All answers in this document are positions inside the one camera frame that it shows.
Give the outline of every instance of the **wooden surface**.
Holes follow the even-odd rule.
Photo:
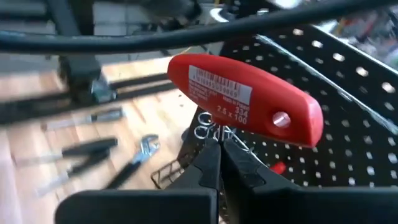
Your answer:
[[[165,72],[170,58],[106,65],[103,71],[110,80],[141,77]],[[0,98],[6,100],[21,95],[45,93],[62,89],[54,71],[31,72],[0,78]],[[180,135],[188,127],[196,105],[179,90],[158,93],[120,103],[126,111],[122,121],[84,125],[43,132],[40,121],[17,124],[0,129],[0,223],[53,223],[53,213],[59,201],[86,189],[100,189],[133,157],[138,142],[145,134],[158,134],[160,151],[146,162],[124,189],[154,189],[150,174],[176,158],[181,146]],[[55,118],[81,116],[80,111]],[[15,168],[11,154],[26,158],[80,141],[116,136],[119,146],[110,159],[44,197],[35,195],[35,188],[47,183],[77,161],[60,161],[39,166]]]

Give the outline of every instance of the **red object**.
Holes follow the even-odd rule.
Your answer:
[[[318,102],[252,65],[215,55],[182,54],[170,61],[167,74],[218,124],[308,147],[321,138]]]
[[[283,174],[286,170],[286,165],[283,162],[278,162],[269,169],[274,171],[276,174]]]

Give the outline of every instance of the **red t-handle hex key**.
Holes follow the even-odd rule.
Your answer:
[[[208,54],[182,54],[169,63],[171,81],[215,123],[313,147],[323,115],[318,102],[295,86],[252,65]]]

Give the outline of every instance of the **barcode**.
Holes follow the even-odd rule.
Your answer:
[[[250,86],[229,80],[192,65],[189,66],[189,79],[247,105],[250,102],[252,91]]]

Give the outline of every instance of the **white label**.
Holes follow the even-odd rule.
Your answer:
[[[193,65],[189,66],[189,79],[224,96],[250,105],[252,88],[247,85],[212,74]]]

